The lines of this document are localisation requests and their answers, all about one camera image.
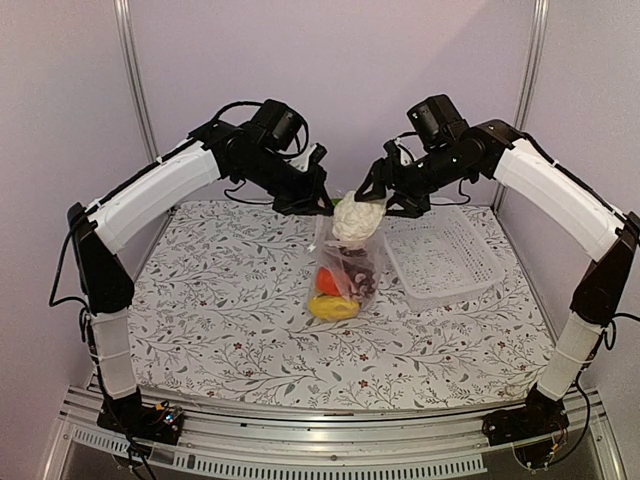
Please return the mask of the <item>white toy cauliflower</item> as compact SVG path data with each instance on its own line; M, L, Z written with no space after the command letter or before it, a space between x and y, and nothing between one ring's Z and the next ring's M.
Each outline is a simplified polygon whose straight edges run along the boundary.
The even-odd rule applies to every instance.
M363 242L371 237L386 213L385 200L360 202L348 191L334 207L332 234L343 242Z

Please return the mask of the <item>orange toy pumpkin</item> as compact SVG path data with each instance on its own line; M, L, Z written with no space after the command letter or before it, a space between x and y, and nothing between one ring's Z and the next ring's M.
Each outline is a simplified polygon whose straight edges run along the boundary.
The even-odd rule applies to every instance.
M320 267L316 274L316 289L324 295L340 296L340 284L342 280L341 273Z

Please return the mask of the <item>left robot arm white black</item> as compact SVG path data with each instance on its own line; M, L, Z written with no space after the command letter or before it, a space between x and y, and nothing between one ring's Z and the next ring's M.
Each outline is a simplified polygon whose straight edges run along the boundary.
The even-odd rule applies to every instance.
M306 142L297 152L289 149L298 131L307 128L289 109L255 114L240 125L214 117L108 194L69 208L66 241L73 247L83 293L84 340L103 396L101 426L128 434L154 424L177 427L142 402L127 325L135 288L119 252L184 198L226 178L261 187L283 215L332 213L320 164L326 148Z

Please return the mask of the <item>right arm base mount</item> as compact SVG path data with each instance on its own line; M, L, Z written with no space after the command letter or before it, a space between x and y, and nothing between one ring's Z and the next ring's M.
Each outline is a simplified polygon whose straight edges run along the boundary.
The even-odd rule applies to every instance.
M499 409L482 419L482 433L490 446L511 444L520 465L547 468L567 440L569 419L562 401L534 402Z

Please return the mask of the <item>dark red toy grapes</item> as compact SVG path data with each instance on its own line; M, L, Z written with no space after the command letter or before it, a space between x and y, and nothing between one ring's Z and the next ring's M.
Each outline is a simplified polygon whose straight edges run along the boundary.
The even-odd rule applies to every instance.
M338 249L339 273L342 274L341 283L347 287L349 297L360 304L368 302L375 294L377 280L372 257L364 248Z

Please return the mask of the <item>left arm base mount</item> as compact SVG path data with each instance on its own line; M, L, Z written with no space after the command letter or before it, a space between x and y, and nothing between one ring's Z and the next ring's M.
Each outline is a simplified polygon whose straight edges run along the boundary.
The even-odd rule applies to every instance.
M184 410L163 401L155 406L142 403L139 392L121 399L104 399L97 425L134 439L177 445L182 434Z

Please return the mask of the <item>clear zip top bag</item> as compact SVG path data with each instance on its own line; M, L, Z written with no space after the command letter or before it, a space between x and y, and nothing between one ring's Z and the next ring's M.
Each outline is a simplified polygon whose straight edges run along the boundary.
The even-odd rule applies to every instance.
M340 241L332 234L331 219L318 216L308 250L316 261L307 302L314 317L337 322L355 318L369 307L385 265L381 231L362 242Z

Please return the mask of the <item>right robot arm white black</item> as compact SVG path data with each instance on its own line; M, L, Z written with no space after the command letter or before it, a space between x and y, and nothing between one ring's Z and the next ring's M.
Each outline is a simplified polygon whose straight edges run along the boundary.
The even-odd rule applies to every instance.
M429 211L430 196L440 188L484 176L529 200L589 257L555 350L524 405L496 410L482 425L490 445L567 428L563 398L595 358L617 312L639 245L638 216L620 212L553 160L532 136L501 120L473 127L455 121L417 133L425 156L404 161L399 146L387 142L385 157L373 163L356 200L384 199L390 215L418 218Z

